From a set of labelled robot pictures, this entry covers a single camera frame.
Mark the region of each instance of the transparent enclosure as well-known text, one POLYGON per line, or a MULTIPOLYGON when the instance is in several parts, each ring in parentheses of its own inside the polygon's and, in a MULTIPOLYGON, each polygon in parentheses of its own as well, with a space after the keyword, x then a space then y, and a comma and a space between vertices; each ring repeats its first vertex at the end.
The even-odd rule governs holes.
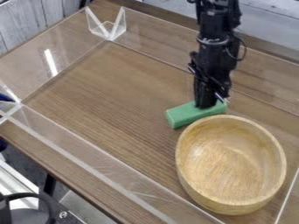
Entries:
POLYGON ((297 209, 287 192, 299 161, 299 66, 255 50, 233 74, 229 114, 278 138, 289 163, 285 186, 267 207, 239 217, 206 212, 183 193, 174 164, 182 131, 169 127, 165 111, 193 100, 186 65, 197 35, 129 8, 113 22, 85 9, 2 58, 2 93, 15 99, 0 104, 2 123, 14 123, 166 223, 297 223, 283 218, 286 207, 297 209), (146 147, 163 163, 139 154, 146 147))

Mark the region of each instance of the green sponge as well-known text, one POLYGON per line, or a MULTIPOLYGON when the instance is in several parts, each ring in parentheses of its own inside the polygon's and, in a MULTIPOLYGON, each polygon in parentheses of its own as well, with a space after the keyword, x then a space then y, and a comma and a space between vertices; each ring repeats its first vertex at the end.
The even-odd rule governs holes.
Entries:
POLYGON ((197 120, 206 116, 215 116, 225 114, 227 111, 227 103, 218 101, 217 105, 211 108, 199 109, 195 107, 195 101, 191 101, 177 108, 166 111, 169 123, 174 129, 194 123, 197 120))

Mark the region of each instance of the wooden table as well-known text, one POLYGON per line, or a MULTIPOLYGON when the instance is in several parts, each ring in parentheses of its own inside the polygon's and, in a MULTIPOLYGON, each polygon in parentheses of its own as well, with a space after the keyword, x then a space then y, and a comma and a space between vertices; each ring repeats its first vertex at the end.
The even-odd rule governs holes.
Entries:
MULTIPOLYGON (((197 27, 193 19, 135 1, 95 1, 91 9, 102 18, 114 21, 121 5, 179 25, 197 27)), ((282 53, 282 58, 293 61, 250 51, 234 75, 237 91, 231 93, 229 105, 230 114, 259 122, 279 139, 289 162, 287 179, 279 194, 262 210, 239 217, 215 216, 226 223, 265 224, 275 222, 298 168, 299 66, 295 64, 298 52, 251 37, 247 37, 247 42, 265 52, 282 53)), ((191 86, 193 77, 185 71, 107 42, 23 103, 194 203, 179 184, 174 162, 175 145, 183 130, 170 129, 165 119, 165 111, 193 98, 189 94, 191 86)), ((115 220, 123 223, 163 223, 11 122, 0 126, 0 133, 115 220)))

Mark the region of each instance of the wood grain surface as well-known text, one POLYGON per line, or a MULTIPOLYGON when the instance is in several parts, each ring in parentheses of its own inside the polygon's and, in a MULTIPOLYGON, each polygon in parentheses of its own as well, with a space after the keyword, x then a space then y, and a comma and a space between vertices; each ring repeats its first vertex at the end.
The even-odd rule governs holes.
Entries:
MULTIPOLYGON (((142 7, 142 4, 131 1, 97 1, 93 10, 106 20, 114 21, 121 3, 153 12, 155 16, 166 15, 174 22, 186 22, 187 25, 194 23, 186 17, 167 14, 165 10, 151 10, 154 7, 142 7)), ((271 71, 270 73, 277 70, 274 93, 286 91, 289 85, 295 89, 298 65, 259 52, 257 55, 261 56, 258 61, 243 66, 246 72, 259 74, 259 69, 271 71), (287 75, 285 70, 291 71, 291 75, 287 75)), ((249 85, 251 77, 253 75, 249 75, 249 80, 241 80, 239 83, 249 85)), ((193 202, 181 186, 175 170, 174 152, 182 130, 170 129, 165 118, 169 108, 193 98, 191 89, 193 77, 185 71, 119 45, 106 43, 56 77, 26 103, 193 202)), ((277 94, 271 94, 271 100, 277 99, 277 94)), ((287 157, 286 182, 262 210, 237 217, 215 214, 229 224, 274 223, 298 168, 298 116, 273 107, 270 102, 265 103, 239 92, 233 92, 229 113, 258 122, 278 138, 287 157)), ((161 223, 145 209, 10 122, 0 126, 0 132, 20 151, 119 221, 161 223)))
POLYGON ((201 119, 185 130, 175 161, 187 193, 219 214, 255 212, 286 179, 286 154, 275 137, 233 115, 201 119))

